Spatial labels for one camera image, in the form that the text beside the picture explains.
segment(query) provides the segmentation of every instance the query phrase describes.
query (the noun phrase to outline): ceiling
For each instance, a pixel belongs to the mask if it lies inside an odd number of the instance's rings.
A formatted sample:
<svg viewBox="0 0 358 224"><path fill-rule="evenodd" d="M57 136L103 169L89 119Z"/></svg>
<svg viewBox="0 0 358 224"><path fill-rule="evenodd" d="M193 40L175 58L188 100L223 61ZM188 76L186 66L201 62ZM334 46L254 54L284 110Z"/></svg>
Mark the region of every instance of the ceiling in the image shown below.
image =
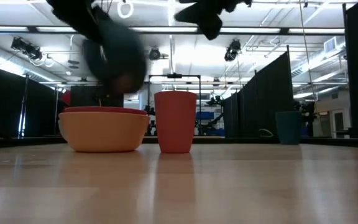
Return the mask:
<svg viewBox="0 0 358 224"><path fill-rule="evenodd" d="M128 26L192 26L172 20L172 14L182 10L187 5L181 5L174 0L127 0L133 3L133 14L127 19L121 19L117 6L113 1L109 15L115 21ZM358 0L314 0L308 1L308 7L302 7L305 27L343 27L342 3L347 7L353 6ZM107 10L108 1L103 1L103 9ZM122 8L122 13L128 12L128 6ZM240 4L233 13L221 14L223 26L254 26L254 27L301 27L301 12L298 0L260 0L254 1L252 7ZM66 26L52 13L46 1L0 0L0 26ZM11 49L14 37L22 37L25 41L41 47L41 51L49 54L55 61L51 67L41 65L45 72L60 77L63 80L78 81L80 78L94 80L81 56L81 41L83 36L74 35L70 46L71 35L64 34L0 34L0 49L14 57L28 60L25 55ZM142 34L145 54L152 48L158 47L161 53L170 55L170 36L167 34ZM324 43L333 36L307 36L306 45L310 56L324 49ZM254 75L254 70L260 70L272 60L290 48L291 69L298 67L306 58L305 39L303 36L274 36L274 35L220 35L209 41L203 35L172 35L173 66L176 73L201 75L202 80L213 78L226 79L230 82L241 80L246 82ZM226 47L233 39L239 39L243 49L237 60L225 62ZM70 69L67 60L80 62L79 69ZM149 62L149 74L160 75L168 73L169 60ZM344 62L339 57L330 58L319 66L311 68L313 79L342 69ZM326 81L345 82L345 75L339 73ZM309 82L309 73L302 73L293 78L293 82ZM295 87L303 91L307 85Z"/></svg>

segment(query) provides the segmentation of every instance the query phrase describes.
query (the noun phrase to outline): wooden floor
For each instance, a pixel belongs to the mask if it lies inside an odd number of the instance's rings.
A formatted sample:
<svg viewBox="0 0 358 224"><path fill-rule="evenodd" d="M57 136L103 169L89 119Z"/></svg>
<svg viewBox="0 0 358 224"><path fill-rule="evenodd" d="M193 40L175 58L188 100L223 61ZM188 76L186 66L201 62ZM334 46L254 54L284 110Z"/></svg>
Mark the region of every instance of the wooden floor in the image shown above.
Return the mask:
<svg viewBox="0 0 358 224"><path fill-rule="evenodd" d="M358 149L194 145L191 154L0 149L0 224L358 224Z"/></svg>

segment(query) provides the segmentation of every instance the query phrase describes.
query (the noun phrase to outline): duct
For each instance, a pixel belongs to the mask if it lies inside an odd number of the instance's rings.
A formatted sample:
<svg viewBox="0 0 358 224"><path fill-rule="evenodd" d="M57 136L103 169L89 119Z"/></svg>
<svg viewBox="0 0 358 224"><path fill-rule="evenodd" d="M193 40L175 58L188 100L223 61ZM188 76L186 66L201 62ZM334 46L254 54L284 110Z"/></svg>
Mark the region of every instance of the duct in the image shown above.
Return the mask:
<svg viewBox="0 0 358 224"><path fill-rule="evenodd" d="M0 49L0 69L22 77L28 74L32 80L37 82L66 81L57 75L32 65L28 60L24 60L16 55L10 54L3 49Z"/></svg>
<svg viewBox="0 0 358 224"><path fill-rule="evenodd" d="M344 51L345 47L346 43L344 37L334 37L326 41L324 43L323 49L309 56L309 65L307 58L301 60L300 62L298 62L298 64L295 65L295 69L291 71L291 76L295 77L301 75L307 72L309 69L314 69L318 66L325 64L326 62L329 62L328 59L338 54L341 54L341 52Z"/></svg>

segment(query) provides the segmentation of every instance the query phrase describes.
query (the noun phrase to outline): red bowl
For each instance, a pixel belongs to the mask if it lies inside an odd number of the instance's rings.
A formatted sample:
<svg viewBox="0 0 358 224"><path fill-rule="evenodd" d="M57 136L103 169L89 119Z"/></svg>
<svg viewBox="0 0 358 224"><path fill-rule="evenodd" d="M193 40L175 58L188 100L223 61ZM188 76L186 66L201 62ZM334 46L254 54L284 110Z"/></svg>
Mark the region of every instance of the red bowl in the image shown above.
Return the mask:
<svg viewBox="0 0 358 224"><path fill-rule="evenodd" d="M65 108L64 113L71 112L108 112L108 113L130 113L147 115L146 111L130 109L130 108L116 108L110 106L74 106Z"/></svg>

